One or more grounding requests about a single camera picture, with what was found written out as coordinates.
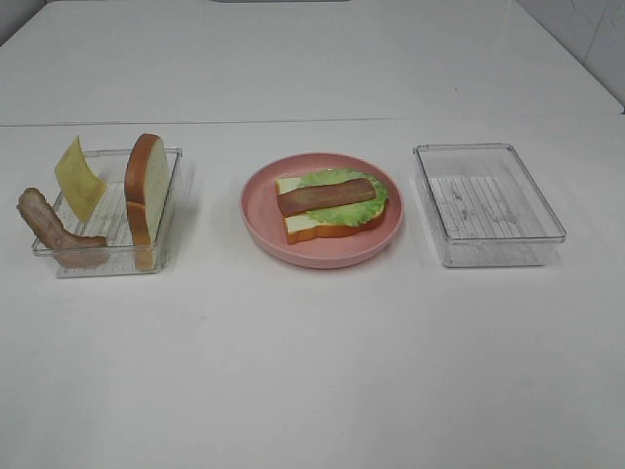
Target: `white wall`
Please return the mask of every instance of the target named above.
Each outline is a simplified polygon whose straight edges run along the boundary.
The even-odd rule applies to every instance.
[[[625,106],[625,0],[517,0]]]
[[[0,0],[0,45],[45,4],[45,0]]]

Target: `ham slice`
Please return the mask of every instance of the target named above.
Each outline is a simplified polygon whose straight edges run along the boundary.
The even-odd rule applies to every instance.
[[[35,235],[49,249],[106,246],[104,236],[79,236],[68,232],[54,209],[36,188],[28,188],[20,195],[18,210]],[[59,264],[71,269],[97,267],[108,258],[105,253],[89,254],[87,251],[58,253],[54,257]]]
[[[277,205],[285,217],[316,208],[338,207],[348,203],[363,202],[375,198],[376,192],[366,178],[357,178],[340,184],[308,186],[281,193]]]

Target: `white bread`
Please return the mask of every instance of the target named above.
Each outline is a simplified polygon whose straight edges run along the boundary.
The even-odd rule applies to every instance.
[[[298,188],[302,178],[282,178],[275,180],[275,190],[278,194],[294,191]],[[335,225],[318,222],[306,213],[284,217],[287,242],[295,244],[300,241],[308,241],[316,237],[346,237],[355,235],[364,230],[372,230],[384,221],[384,208],[369,222],[359,227],[347,225]]]
[[[142,134],[128,159],[124,181],[133,244],[151,245],[156,240],[169,178],[163,141],[156,135]],[[156,252],[138,251],[135,259],[137,269],[149,271],[154,268]]]

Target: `transparent tray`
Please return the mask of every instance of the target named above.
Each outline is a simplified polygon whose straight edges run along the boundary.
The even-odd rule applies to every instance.
[[[133,245],[128,227],[124,178],[131,151],[129,149],[102,149],[85,151],[91,170],[106,182],[106,192],[89,220],[86,223],[78,220],[65,201],[62,192],[59,193],[53,208],[66,230],[75,235],[104,235],[107,246],[49,249],[36,238],[32,243],[32,253],[46,259],[56,270],[56,276],[61,278],[151,274],[160,271],[167,261],[168,234],[181,193],[180,160],[183,156],[181,149],[166,149],[165,151],[170,181],[156,239],[152,244]],[[142,256],[155,258],[152,269],[142,270],[137,267],[136,260]]]
[[[446,267],[544,265],[566,231],[515,149],[414,149],[417,183]]]

